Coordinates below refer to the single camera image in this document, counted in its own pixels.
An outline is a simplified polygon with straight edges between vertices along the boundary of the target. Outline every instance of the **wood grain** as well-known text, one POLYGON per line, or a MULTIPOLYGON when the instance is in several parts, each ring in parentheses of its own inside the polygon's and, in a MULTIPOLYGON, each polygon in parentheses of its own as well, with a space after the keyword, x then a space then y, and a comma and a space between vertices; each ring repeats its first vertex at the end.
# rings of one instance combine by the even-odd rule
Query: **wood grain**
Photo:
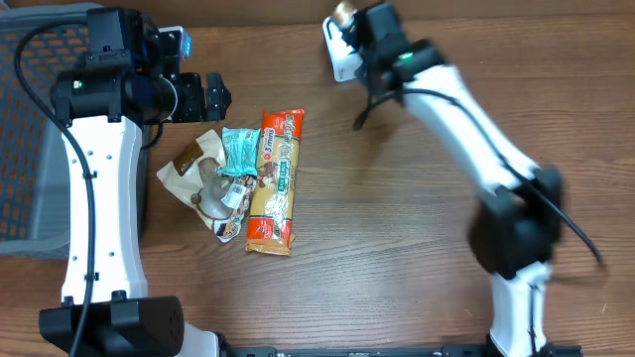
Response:
MULTIPOLYGON (((567 232, 549 287, 546 331, 589 356, 632 356, 635 324, 635 18, 551 16, 408 22, 462 69, 508 136, 568 181, 567 209, 602 250, 594 269, 567 232)), ((410 347, 479 342, 491 323, 487 275, 464 232, 474 198, 437 139, 395 104, 352 132, 365 97, 334 84, 319 26, 196 29, 185 70, 220 71, 234 103, 223 125, 307 110, 289 259, 221 245, 152 175, 142 243, 152 296, 237 346, 410 347)), ((219 124, 172 125, 154 173, 219 124)), ((0 258, 0 356, 58 356, 38 334, 65 262, 0 258)))
MULTIPOLYGON (((95 0, 134 8, 160 26, 187 27, 318 24, 341 0, 95 0)), ((10 0, 11 6, 61 5, 75 0, 10 0)), ((377 0, 350 1, 358 8, 377 0)), ((633 13, 630 0, 391 0, 405 20, 570 14, 633 13)))

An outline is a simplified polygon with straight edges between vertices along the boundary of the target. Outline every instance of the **wooden surface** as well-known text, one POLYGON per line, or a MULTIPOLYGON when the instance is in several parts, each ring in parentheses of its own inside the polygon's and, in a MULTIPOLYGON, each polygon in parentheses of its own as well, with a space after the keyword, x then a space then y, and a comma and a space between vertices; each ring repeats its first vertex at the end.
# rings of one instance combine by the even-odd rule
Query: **wooden surface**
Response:
MULTIPOLYGON (((341 0, 92 0, 135 8, 159 26, 317 24, 341 0)), ((359 8, 378 0, 351 0, 359 8)), ((11 6, 60 5, 76 0, 9 0, 11 6)), ((391 0, 407 20, 501 16, 635 13, 631 0, 391 0)))
MULTIPOLYGON (((596 272, 567 230, 547 300, 552 342, 589 356, 635 355, 635 18, 556 16, 409 22, 462 69, 508 136, 568 181, 567 208, 605 256, 596 272)), ((153 175, 142 260, 151 296, 176 295, 194 325, 235 345, 410 347, 480 342, 488 276, 465 241, 470 188, 436 138, 395 104, 352 132, 365 103, 336 85, 317 25, 198 29, 185 70, 217 70, 234 102, 224 125, 258 127, 261 110, 305 108, 293 256, 221 245, 153 175)), ((154 173, 220 125, 174 125, 154 173)), ((0 355, 62 356, 38 333, 59 305, 66 262, 0 258, 0 355)))

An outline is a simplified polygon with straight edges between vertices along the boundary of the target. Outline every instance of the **barcode label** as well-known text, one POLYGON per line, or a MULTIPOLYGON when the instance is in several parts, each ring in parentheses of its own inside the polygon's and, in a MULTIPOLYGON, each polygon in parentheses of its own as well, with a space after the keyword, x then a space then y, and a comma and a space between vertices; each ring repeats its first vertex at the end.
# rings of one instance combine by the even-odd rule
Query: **barcode label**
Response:
POLYGON ((232 183, 229 187, 229 191, 221 200, 227 207, 236 209, 240 207, 240 203, 242 203, 242 198, 244 197, 246 191, 247 187, 237 183, 232 183))

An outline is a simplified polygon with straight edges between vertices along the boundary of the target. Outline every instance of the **trash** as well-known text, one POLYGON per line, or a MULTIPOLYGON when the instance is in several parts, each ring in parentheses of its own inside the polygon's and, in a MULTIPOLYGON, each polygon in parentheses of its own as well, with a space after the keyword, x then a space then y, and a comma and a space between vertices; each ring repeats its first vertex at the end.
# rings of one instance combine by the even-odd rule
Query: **trash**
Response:
POLYGON ((247 229, 248 252, 291 254, 294 184, 304 117, 303 109, 263 113, 258 185, 247 229))
POLYGON ((258 129, 222 128, 222 145, 227 155, 227 166, 220 173, 231 177, 257 176, 258 129))
POLYGON ((220 138, 210 130, 157 172, 164 187, 195 209, 223 243, 240 232, 255 185, 250 176, 221 176, 219 171, 225 163, 220 138))

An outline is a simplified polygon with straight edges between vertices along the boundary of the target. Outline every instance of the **blue plastic packet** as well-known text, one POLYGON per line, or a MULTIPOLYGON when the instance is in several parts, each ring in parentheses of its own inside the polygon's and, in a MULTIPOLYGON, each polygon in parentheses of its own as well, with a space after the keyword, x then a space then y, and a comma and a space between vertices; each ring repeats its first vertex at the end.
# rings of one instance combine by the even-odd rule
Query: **blue plastic packet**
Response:
POLYGON ((222 128, 222 145, 225 147, 227 166, 219 172, 230 177, 258 176, 258 139, 260 129, 222 128))

